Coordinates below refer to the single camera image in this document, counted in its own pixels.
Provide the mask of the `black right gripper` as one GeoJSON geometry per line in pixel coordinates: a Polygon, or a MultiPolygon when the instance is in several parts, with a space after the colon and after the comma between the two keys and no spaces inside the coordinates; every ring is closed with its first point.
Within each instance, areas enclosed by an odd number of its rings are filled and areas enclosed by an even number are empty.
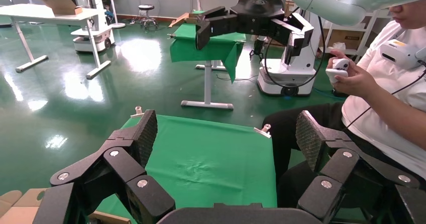
{"type": "Polygon", "coordinates": [[[198,14],[195,47],[201,50],[211,37],[229,33],[268,35],[285,46],[283,62],[291,65],[310,43],[313,26],[299,13],[285,17],[286,0],[238,0],[230,14],[225,7],[198,14]]]}

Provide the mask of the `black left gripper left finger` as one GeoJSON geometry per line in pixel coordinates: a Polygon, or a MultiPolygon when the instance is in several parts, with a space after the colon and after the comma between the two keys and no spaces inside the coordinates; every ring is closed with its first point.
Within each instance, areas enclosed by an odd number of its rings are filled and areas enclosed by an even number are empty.
{"type": "Polygon", "coordinates": [[[156,113],[147,110],[135,126],[113,131],[97,151],[52,175],[50,184],[71,183],[85,214],[114,194],[137,223],[157,223],[176,208],[146,170],[157,133],[156,113]]]}

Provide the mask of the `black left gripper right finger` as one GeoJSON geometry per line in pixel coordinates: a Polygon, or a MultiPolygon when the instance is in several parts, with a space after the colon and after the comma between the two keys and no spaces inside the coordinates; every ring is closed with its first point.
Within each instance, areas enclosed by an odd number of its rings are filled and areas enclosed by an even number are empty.
{"type": "Polygon", "coordinates": [[[418,221],[420,183],[414,176],[364,153],[344,132],[319,125],[306,110],[296,142],[315,179],[298,208],[336,221],[341,208],[359,208],[365,221],[418,221]]]}

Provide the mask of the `operator hand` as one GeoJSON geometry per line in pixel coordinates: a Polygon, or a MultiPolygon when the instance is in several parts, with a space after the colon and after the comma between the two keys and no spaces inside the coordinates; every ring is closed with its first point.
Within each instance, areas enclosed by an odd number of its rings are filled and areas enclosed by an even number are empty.
{"type": "Polygon", "coordinates": [[[327,68],[333,67],[333,61],[335,59],[349,60],[349,67],[347,70],[348,77],[335,76],[337,82],[332,84],[335,90],[366,99],[373,91],[379,88],[379,85],[371,74],[355,64],[343,52],[331,50],[330,53],[333,54],[334,57],[329,59],[327,68]]]}

